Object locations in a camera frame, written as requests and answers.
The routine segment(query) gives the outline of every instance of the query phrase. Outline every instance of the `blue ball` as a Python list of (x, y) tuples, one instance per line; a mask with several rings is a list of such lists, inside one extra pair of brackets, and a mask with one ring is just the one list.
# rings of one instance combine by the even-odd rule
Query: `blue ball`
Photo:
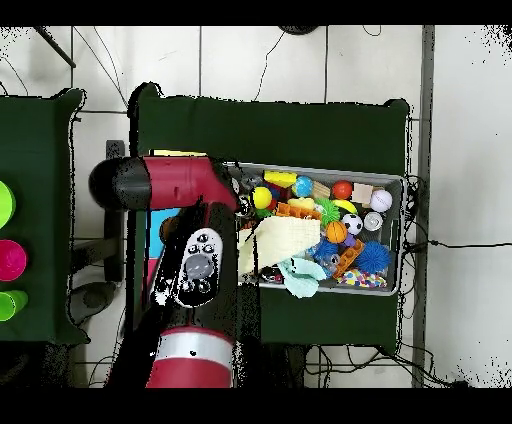
[(292, 192), (297, 197), (308, 197), (313, 191), (313, 180), (301, 175), (297, 177), (295, 184), (292, 185)]
[(390, 263), (391, 256), (388, 249), (376, 241), (367, 242), (356, 258), (357, 268), (369, 274), (384, 271)]

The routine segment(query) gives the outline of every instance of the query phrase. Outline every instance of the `gray bin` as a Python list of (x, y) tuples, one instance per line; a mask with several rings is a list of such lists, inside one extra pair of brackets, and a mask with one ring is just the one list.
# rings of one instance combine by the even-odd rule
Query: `gray bin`
[[(389, 248), (391, 264), (389, 265), (385, 279), (385, 288), (364, 288), (355, 286), (340, 285), (333, 279), (320, 281), (320, 292), (331, 293), (353, 293), (373, 296), (390, 296), (398, 290), (401, 281), (402, 260), (403, 260), (403, 239), (405, 207), (407, 201), (407, 184), (403, 177), (397, 175), (367, 174), (363, 172), (335, 171), (328, 169), (294, 168), (288, 166), (260, 165), (252, 163), (227, 164), (230, 174), (235, 178), (243, 175), (262, 176), (264, 170), (295, 172), (297, 175), (306, 175), (326, 186), (332, 185), (339, 180), (347, 180), (354, 183), (370, 184), (373, 186), (385, 187), (393, 197), (393, 204), (386, 212), (386, 219), (378, 231), (363, 230), (357, 236), (362, 242), (375, 240)], [(286, 289), (283, 284), (268, 283), (262, 279), (260, 287), (273, 289)]]

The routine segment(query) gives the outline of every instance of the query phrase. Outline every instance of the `yellow toy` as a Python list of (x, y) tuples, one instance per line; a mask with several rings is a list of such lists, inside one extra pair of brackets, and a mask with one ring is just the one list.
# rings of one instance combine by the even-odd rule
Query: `yellow toy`
[(348, 200), (333, 200), (332, 203), (334, 203), (339, 208), (345, 209), (346, 211), (357, 215), (356, 207)]
[(315, 208), (315, 201), (311, 197), (300, 197), (298, 199), (288, 200), (290, 206), (295, 206), (302, 209), (313, 210)]
[(256, 209), (265, 209), (272, 202), (272, 193), (267, 187), (256, 187), (252, 192), (252, 201)]
[(297, 181), (297, 174), (295, 172), (265, 171), (263, 178), (269, 183), (288, 188)]

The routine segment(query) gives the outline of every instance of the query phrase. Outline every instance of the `basketball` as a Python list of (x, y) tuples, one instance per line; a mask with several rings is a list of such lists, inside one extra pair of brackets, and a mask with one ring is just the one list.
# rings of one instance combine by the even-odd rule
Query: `basketball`
[(347, 238), (347, 227), (339, 221), (329, 222), (325, 236), (331, 243), (342, 243)]

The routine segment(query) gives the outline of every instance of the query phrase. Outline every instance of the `dark green table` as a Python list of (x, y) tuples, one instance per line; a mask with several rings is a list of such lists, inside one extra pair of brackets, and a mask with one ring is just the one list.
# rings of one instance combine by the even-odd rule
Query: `dark green table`
[(0, 96), (0, 180), (16, 196), (16, 212), (1, 239), (28, 252), (25, 272), (0, 290), (25, 290), (29, 303), (0, 323), (0, 341), (78, 344), (87, 335), (67, 313), (70, 273), (71, 117), (81, 90), (64, 90), (51, 99)]
[[(404, 100), (383, 106), (286, 104), (210, 98), (162, 98), (153, 84), (136, 91), (130, 140), (151, 149), (205, 152), (239, 162), (405, 174)], [(135, 302), (139, 301), (145, 213), (137, 215)], [(395, 351), (397, 295), (317, 293), (297, 299), (261, 289), (264, 343), (364, 344)]]

